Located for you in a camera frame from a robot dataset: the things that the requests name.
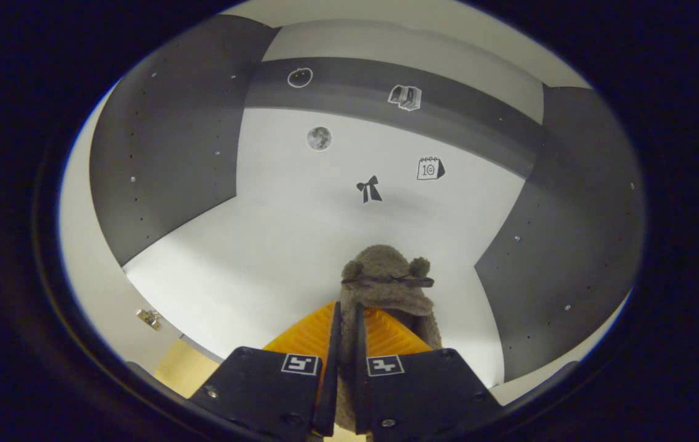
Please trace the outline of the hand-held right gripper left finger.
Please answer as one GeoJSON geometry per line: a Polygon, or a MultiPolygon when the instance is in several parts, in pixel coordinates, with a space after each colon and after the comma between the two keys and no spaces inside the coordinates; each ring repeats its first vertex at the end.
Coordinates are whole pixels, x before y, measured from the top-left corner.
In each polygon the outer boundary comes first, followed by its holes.
{"type": "Polygon", "coordinates": [[[324,438],[337,408],[339,302],[307,314],[262,349],[241,346],[190,402],[254,438],[324,438]]]}

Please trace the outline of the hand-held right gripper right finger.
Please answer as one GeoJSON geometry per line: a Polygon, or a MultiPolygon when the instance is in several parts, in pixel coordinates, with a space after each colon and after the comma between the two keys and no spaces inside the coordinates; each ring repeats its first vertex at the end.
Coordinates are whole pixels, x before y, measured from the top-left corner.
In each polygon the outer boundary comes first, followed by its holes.
{"type": "Polygon", "coordinates": [[[447,441],[495,425],[503,406],[455,349],[374,356],[356,307],[353,411],[374,441],[447,441]]]}

